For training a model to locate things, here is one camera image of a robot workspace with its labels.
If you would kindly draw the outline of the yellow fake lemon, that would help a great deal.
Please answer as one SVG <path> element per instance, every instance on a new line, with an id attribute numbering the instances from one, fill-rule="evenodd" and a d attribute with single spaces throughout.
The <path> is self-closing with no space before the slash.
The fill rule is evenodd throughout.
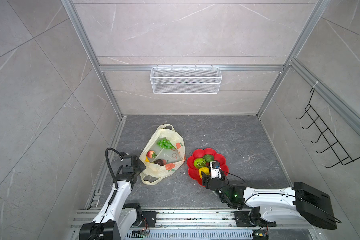
<path id="1" fill-rule="evenodd" d="M 206 178 L 206 177 L 209 177 L 210 175 L 211 175 L 211 173 L 210 173 L 210 168 L 208 168 L 208 167 L 201 167 L 201 168 L 199 169 L 199 176 L 200 176 L 201 179 Z"/>

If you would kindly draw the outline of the red flower-shaped plastic bowl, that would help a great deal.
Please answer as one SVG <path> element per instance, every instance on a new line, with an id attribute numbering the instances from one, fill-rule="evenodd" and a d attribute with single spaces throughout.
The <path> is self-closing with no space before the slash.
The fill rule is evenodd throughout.
<path id="1" fill-rule="evenodd" d="M 192 155 L 187 159 L 187 165 L 189 167 L 188 170 L 188 174 L 189 176 L 198 181 L 198 183 L 202 186 L 202 179 L 199 176 L 199 169 L 196 169 L 194 167 L 194 160 L 197 158 L 203 158 L 204 155 L 214 155 L 215 156 L 215 161 L 218 161 L 220 163 L 220 168 L 223 171 L 223 174 L 225 176 L 228 175 L 229 173 L 229 167 L 226 164 L 226 158 L 217 153 L 215 150 L 213 149 L 197 149 L 195 150 Z"/>

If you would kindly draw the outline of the green fake lime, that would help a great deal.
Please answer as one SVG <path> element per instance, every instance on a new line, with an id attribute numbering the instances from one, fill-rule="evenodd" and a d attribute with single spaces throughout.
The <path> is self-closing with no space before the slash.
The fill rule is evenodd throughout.
<path id="1" fill-rule="evenodd" d="M 206 163 L 210 163 L 215 161 L 215 156 L 214 155 L 204 155 L 203 159 L 206 161 Z"/>

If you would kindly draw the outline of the green spotted fake fruit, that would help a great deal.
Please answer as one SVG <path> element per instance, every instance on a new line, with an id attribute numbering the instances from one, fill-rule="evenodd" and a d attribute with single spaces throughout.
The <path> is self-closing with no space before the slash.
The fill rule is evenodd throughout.
<path id="1" fill-rule="evenodd" d="M 204 168 L 207 165 L 207 161 L 204 158 L 197 158 L 194 160 L 194 167 L 196 169 Z"/>

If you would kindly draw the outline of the red fake apple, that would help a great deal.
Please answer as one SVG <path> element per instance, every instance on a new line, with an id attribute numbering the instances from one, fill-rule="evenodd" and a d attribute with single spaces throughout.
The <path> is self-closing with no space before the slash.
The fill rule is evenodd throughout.
<path id="1" fill-rule="evenodd" d="M 154 159 L 157 156 L 156 152 L 153 150 L 150 150 L 147 152 L 147 158 Z"/>

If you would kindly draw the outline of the dark brown fake fruit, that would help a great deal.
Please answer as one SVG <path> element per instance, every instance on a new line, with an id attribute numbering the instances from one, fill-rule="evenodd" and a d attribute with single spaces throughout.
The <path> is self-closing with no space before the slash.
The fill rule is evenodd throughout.
<path id="1" fill-rule="evenodd" d="M 167 164 L 166 160 L 157 159 L 154 161 L 154 164 L 157 164 L 159 166 L 165 166 Z"/>

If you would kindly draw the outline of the cream plastic shopping bag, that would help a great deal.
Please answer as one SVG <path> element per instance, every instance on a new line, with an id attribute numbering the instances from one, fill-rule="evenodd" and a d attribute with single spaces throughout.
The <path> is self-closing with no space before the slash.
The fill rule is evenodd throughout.
<path id="1" fill-rule="evenodd" d="M 166 150 L 157 145 L 157 141 L 167 139 L 175 146 L 175 150 Z M 154 159 L 147 158 L 147 152 L 153 150 L 157 156 Z M 145 185 L 157 185 L 164 178 L 174 174 L 186 160 L 186 149 L 183 138 L 170 124 L 160 125 L 143 149 L 139 159 L 146 165 L 146 169 L 140 174 Z M 165 166 L 154 164 L 157 159 L 166 160 Z"/>

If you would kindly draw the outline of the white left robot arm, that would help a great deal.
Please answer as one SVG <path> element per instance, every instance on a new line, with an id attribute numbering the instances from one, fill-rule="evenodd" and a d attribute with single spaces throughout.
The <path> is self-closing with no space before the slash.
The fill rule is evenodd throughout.
<path id="1" fill-rule="evenodd" d="M 115 173 L 108 158 L 106 162 L 113 179 L 112 189 L 97 216 L 91 223 L 82 225 L 80 240 L 123 240 L 130 227 L 138 226 L 142 221 L 140 204 L 125 202 L 137 177 L 146 168 L 145 164 L 135 155 L 126 155 Z"/>

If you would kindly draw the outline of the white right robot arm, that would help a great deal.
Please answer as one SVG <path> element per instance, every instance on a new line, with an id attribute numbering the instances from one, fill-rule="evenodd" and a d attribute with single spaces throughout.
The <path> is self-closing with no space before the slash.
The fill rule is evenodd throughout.
<path id="1" fill-rule="evenodd" d="M 266 227 L 279 221 L 305 221 L 310 225 L 336 230 L 341 221 L 335 217 L 328 194 L 303 182 L 284 189 L 254 189 L 229 185 L 223 174 L 201 173 L 202 184 L 231 209 L 250 209 L 242 219 L 249 225 Z"/>

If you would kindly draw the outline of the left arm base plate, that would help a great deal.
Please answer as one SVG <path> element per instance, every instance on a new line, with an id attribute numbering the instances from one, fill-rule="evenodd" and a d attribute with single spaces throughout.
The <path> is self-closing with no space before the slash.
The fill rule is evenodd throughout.
<path id="1" fill-rule="evenodd" d="M 139 228 L 154 228 L 156 226 L 157 221 L 157 212 L 156 211 L 143 211 L 142 212 L 142 220 Z"/>

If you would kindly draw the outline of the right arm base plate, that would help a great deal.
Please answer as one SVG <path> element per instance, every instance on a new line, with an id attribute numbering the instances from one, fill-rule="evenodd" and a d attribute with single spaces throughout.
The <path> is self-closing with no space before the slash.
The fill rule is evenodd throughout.
<path id="1" fill-rule="evenodd" d="M 234 212 L 237 227 L 276 227 L 275 221 L 269 222 L 262 219 L 260 212 L 256 209 L 249 211 Z"/>

